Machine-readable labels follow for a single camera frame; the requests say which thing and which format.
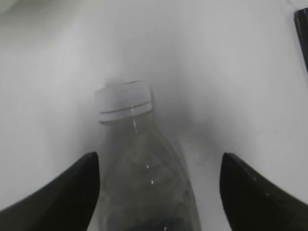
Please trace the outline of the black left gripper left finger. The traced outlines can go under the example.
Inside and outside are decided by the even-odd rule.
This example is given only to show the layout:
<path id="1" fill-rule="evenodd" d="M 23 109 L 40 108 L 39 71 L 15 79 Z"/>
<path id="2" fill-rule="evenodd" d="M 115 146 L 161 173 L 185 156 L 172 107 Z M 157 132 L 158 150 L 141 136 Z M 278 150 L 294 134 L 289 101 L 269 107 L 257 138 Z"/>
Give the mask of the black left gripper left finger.
<path id="1" fill-rule="evenodd" d="M 2 231 L 86 231 L 100 191 L 99 159 L 87 153 L 50 183 L 1 210 Z"/>

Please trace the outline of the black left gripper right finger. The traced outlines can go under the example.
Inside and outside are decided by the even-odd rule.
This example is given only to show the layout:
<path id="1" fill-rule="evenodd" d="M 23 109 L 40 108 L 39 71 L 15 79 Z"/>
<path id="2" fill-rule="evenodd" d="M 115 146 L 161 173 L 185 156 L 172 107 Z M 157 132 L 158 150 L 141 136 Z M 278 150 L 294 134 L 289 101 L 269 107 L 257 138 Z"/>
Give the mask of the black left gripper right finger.
<path id="1" fill-rule="evenodd" d="M 235 154 L 223 154 L 219 192 L 233 231 L 308 229 L 307 204 L 277 187 Z"/>

